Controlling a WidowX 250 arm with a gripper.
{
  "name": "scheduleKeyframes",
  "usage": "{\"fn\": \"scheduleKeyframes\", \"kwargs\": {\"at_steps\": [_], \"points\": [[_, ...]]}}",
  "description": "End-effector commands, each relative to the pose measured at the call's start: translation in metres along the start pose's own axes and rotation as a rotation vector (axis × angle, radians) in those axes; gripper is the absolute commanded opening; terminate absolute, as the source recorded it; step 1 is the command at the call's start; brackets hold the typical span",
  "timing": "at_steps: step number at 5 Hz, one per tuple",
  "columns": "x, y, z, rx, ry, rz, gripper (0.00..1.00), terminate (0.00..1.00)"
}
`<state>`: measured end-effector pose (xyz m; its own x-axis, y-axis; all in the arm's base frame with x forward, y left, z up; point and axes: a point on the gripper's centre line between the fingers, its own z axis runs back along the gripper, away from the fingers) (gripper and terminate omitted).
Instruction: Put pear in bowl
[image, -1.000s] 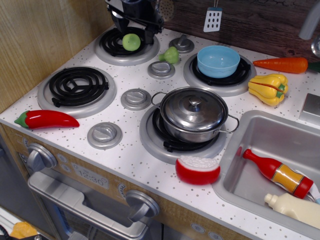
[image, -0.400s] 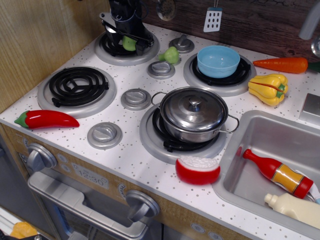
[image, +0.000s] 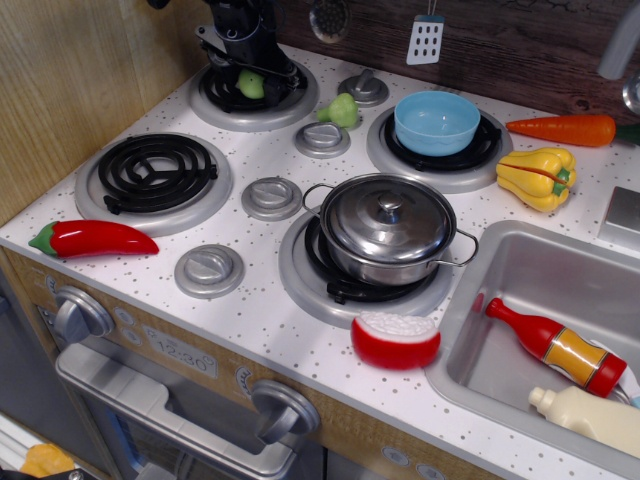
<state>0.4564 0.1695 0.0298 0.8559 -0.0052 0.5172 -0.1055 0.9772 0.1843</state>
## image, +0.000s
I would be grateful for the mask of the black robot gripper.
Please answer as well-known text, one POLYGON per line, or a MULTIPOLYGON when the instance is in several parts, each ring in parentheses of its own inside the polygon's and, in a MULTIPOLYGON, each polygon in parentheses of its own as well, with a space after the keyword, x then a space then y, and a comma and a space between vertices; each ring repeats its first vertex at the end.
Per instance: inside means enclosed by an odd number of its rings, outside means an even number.
POLYGON ((276 1, 209 1, 212 23, 196 29, 207 52, 207 96, 212 100, 241 100, 240 70, 265 77, 264 104, 278 106, 307 78, 277 43, 284 19, 276 1))

